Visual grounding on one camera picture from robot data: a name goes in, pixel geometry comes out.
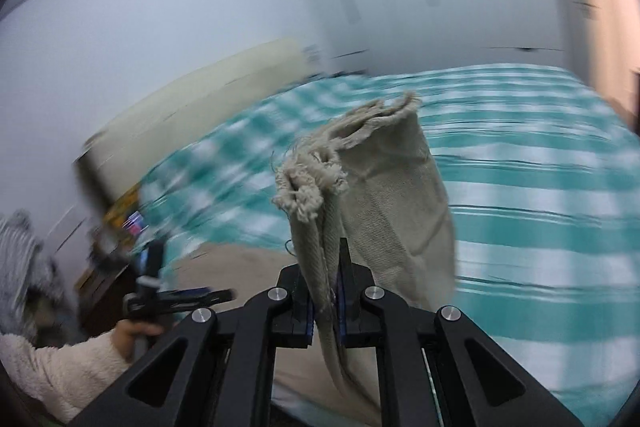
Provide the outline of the cream fleece left forearm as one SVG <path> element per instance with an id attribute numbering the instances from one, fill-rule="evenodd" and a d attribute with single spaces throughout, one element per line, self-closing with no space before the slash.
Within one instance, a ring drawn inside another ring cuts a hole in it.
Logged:
<path id="1" fill-rule="evenodd" d="M 17 388 L 64 424 L 130 366 L 110 332 L 61 348 L 36 348 L 22 336 L 3 335 L 1 363 Z"/>

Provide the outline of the person's left hand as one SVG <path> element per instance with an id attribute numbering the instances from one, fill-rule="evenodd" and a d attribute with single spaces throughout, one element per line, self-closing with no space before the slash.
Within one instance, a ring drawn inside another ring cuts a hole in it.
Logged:
<path id="1" fill-rule="evenodd" d="M 134 345 L 139 337 L 157 337 L 163 332 L 164 328 L 160 324 L 122 320 L 111 331 L 111 342 L 118 354 L 126 362 L 130 362 L 134 356 Z"/>

